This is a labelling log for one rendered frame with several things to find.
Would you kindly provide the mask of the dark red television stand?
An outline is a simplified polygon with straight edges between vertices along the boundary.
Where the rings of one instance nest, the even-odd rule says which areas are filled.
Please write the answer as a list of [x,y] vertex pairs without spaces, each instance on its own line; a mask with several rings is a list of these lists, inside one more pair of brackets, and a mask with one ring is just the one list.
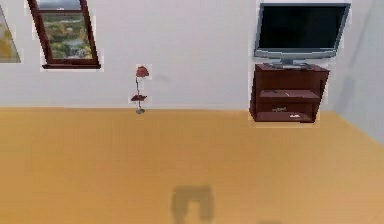
[[314,123],[330,71],[256,64],[249,112],[255,122]]

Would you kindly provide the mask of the red floor lamp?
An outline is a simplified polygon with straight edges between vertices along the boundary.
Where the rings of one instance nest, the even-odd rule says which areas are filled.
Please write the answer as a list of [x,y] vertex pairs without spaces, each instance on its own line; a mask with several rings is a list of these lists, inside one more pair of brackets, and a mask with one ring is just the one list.
[[131,97],[131,101],[137,104],[137,114],[143,114],[145,112],[145,109],[142,107],[142,102],[147,98],[147,96],[143,94],[143,85],[145,78],[148,76],[149,71],[145,66],[140,65],[137,67],[135,75],[136,93]]

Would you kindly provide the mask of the grey flat television set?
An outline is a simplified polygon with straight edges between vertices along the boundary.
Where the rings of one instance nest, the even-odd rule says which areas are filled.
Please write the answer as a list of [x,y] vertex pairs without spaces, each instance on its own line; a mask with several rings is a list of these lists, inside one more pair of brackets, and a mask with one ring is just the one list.
[[261,3],[254,57],[295,60],[335,57],[351,4]]

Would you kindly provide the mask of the dark red framed window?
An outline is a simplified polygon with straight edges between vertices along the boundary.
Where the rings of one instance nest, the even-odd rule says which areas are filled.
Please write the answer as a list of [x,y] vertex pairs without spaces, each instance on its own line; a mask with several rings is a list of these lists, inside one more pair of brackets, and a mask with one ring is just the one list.
[[44,69],[100,69],[87,0],[27,0]]

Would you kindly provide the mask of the yellow framed wall picture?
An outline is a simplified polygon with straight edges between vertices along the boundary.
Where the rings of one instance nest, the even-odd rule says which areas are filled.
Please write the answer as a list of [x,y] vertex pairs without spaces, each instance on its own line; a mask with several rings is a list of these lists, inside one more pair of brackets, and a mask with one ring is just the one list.
[[0,63],[20,62],[20,56],[13,41],[12,33],[0,6]]

